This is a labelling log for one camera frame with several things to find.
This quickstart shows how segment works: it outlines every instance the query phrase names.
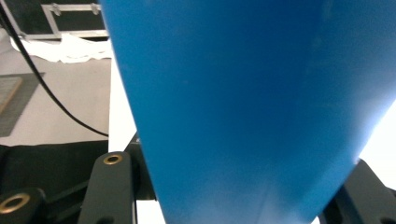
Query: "blue panel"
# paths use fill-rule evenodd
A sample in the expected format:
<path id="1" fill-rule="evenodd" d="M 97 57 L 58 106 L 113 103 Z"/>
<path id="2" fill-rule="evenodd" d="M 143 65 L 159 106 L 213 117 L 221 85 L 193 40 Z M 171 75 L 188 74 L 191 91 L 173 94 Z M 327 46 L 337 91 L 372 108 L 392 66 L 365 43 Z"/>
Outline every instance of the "blue panel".
<path id="1" fill-rule="evenodd" d="M 396 99 L 396 1 L 103 0 L 165 220 L 308 223 Z"/>

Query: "gray floor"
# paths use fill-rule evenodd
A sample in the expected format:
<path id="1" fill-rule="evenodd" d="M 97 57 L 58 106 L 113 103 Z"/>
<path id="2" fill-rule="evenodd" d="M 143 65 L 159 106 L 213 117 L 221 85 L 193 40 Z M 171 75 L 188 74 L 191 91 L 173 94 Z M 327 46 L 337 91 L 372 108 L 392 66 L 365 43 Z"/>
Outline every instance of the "gray floor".
<path id="1" fill-rule="evenodd" d="M 77 118 L 93 128 L 108 132 L 110 60 L 86 63 L 50 63 L 32 57 L 58 99 Z M 19 52 L 0 40 L 0 76 L 31 73 Z M 41 86 L 25 107 L 11 136 L 0 138 L 0 145 L 38 145 L 102 140 L 105 137 L 79 126 L 51 101 Z"/>

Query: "brass grommet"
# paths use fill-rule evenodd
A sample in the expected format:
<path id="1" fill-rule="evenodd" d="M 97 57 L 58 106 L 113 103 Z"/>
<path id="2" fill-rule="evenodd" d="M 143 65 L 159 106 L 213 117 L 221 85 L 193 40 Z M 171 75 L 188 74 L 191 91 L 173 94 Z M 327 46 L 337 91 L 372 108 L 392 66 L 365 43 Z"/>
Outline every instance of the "brass grommet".
<path id="1" fill-rule="evenodd" d="M 10 205 L 11 202 L 20 200 L 16 204 Z M 15 194 L 14 196 L 11 196 L 7 198 L 5 201 L 0 203 L 0 214 L 7 214 L 7 213 L 12 213 L 22 207 L 24 207 L 30 200 L 30 196 L 27 193 L 19 193 Z"/>
<path id="2" fill-rule="evenodd" d="M 122 161 L 122 156 L 118 154 L 109 155 L 103 160 L 103 162 L 107 165 L 114 165 L 120 161 Z"/>

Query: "floor mat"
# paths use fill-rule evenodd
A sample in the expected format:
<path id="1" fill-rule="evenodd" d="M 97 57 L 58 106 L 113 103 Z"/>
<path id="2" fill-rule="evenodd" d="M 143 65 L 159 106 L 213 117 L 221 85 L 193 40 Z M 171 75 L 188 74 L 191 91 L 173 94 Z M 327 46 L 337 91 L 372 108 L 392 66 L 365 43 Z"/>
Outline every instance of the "floor mat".
<path id="1" fill-rule="evenodd" d="M 33 74 L 0 76 L 0 137 L 11 134 L 37 85 Z"/>

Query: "black cable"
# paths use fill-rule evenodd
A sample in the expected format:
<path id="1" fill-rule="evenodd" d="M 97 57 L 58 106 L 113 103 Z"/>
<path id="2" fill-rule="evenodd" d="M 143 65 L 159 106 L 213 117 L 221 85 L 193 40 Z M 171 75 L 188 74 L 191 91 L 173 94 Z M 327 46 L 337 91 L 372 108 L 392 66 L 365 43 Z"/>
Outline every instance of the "black cable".
<path id="1" fill-rule="evenodd" d="M 5 28 L 8 29 L 9 33 L 11 34 L 12 39 L 14 39 L 15 44 L 18 46 L 18 49 L 20 49 L 21 54 L 24 58 L 24 60 L 29 64 L 30 69 L 32 69 L 33 74 L 35 74 L 35 77 L 38 79 L 38 82 L 41 84 L 41 86 L 44 88 L 44 90 L 46 91 L 46 93 L 49 95 L 49 97 L 52 99 L 53 102 L 55 102 L 55 104 L 57 106 L 59 106 L 62 111 L 73 121 L 75 121 L 76 123 L 78 123 L 79 125 L 81 125 L 82 127 L 89 129 L 91 131 L 93 131 L 94 133 L 98 133 L 102 136 L 108 137 L 107 133 L 102 133 L 100 131 L 97 131 L 96 129 L 94 129 L 93 127 L 89 126 L 88 124 L 82 122 L 81 120 L 77 119 L 75 116 L 73 116 L 67 109 L 66 107 L 64 107 L 64 105 L 62 105 L 62 103 L 56 98 L 56 96 L 52 93 L 52 91 L 50 90 L 49 86 L 46 84 L 46 82 L 44 81 L 44 79 L 40 76 L 37 68 L 35 67 L 35 64 L 32 62 L 32 59 L 30 58 L 29 54 L 27 53 L 26 49 L 24 48 L 22 42 L 20 41 L 20 39 L 18 38 L 17 32 L 15 32 L 14 28 L 11 25 L 11 22 L 8 19 L 8 16 L 6 14 L 6 12 L 3 9 L 3 6 L 1 6 L 0 4 L 0 18 L 3 22 L 3 24 L 5 25 Z"/>

